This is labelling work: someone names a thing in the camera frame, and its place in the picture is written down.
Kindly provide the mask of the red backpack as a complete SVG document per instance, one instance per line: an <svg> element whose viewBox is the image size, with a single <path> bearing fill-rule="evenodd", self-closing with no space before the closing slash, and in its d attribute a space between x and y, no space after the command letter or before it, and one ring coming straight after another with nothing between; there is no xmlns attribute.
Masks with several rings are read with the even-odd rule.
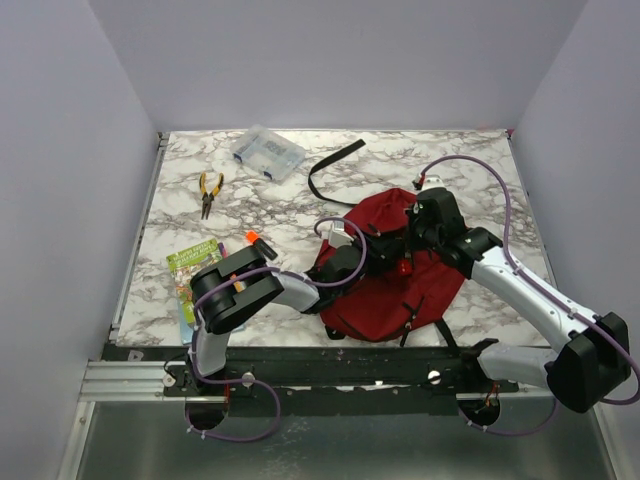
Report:
<svg viewBox="0 0 640 480"><path fill-rule="evenodd" d="M406 209L415 200L415 194L391 188L350 204L345 218L363 233L399 231L405 238ZM397 270L375 275L364 282L364 289L354 297L317 313L330 339L350 337L372 343L399 339L404 345L411 332L433 324L447 347L458 349L443 315L465 278L437 256L426 251L411 252L406 241L404 258L413 263L410 276L400 276Z"/></svg>

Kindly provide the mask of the black marker red cap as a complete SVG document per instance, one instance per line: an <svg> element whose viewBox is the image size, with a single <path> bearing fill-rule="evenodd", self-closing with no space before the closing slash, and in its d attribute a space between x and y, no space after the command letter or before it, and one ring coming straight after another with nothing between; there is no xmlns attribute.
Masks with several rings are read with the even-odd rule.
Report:
<svg viewBox="0 0 640 480"><path fill-rule="evenodd" d="M397 262L397 272L400 276L410 276L413 273L413 263L410 259L403 258Z"/></svg>

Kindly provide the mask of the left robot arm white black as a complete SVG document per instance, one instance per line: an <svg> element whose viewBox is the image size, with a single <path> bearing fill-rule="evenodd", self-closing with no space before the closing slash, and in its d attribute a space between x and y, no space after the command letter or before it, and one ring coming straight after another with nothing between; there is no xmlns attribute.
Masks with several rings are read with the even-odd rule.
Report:
<svg viewBox="0 0 640 480"><path fill-rule="evenodd" d="M196 320L187 382L201 395L222 380L231 332L270 303L303 314L327 311L364 289L364 282L393 269L403 256L400 234L358 235L304 274L267 264L255 246L246 247L190 280Z"/></svg>

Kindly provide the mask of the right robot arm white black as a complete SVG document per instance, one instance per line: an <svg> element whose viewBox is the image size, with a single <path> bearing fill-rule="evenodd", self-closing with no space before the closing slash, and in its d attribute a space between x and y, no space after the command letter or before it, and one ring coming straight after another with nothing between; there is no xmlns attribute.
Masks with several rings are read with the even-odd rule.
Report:
<svg viewBox="0 0 640 480"><path fill-rule="evenodd" d="M547 340L546 349L489 340L460 367L460 379L480 392L495 380L548 388L566 408L584 413L631 374L626 322L570 300L504 249L482 227L469 228L444 187L420 192L407 210L413 248L435 253L447 266L493 292Z"/></svg>

